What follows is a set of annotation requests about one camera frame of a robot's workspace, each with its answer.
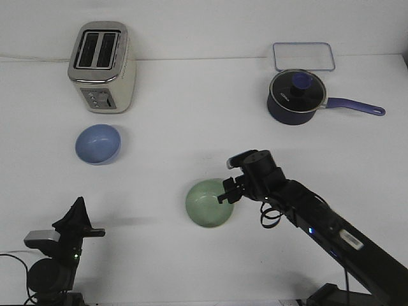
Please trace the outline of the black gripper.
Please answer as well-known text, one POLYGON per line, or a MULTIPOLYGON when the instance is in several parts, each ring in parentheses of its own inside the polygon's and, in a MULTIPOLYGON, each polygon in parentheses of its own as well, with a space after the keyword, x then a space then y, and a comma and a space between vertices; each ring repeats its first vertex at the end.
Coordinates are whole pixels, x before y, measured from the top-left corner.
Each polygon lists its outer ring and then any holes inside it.
POLYGON ((217 197, 219 204, 224 201, 234 204, 243 196, 254 201, 272 201, 274 194, 289 182, 269 150, 246 157, 240 169, 243 174, 236 181, 233 177, 223 180, 225 193, 217 197))
POLYGON ((60 258, 79 258, 84 238, 105 236, 105 229, 91 226, 82 196, 76 199, 63 219, 53 223, 52 227, 60 234, 58 241, 60 258))

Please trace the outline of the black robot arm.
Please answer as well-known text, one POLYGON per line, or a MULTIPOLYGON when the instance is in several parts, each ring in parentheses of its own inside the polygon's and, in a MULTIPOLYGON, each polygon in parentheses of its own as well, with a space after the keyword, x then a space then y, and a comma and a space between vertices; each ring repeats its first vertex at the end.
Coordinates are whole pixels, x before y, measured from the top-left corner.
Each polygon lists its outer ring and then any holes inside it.
POLYGON ((242 175, 223 181, 218 201, 245 196, 261 202, 261 225, 274 228, 282 216, 302 229, 366 290, 367 294, 325 284, 306 305, 407 305, 407 268, 334 212, 327 202, 287 179, 268 150, 248 150, 228 159, 242 175))
POLYGON ((30 267, 27 284, 37 305, 85 305, 83 294, 72 292, 84 238, 103 237, 92 227, 83 197, 78 197, 52 229, 30 231, 24 244, 45 257, 30 267))

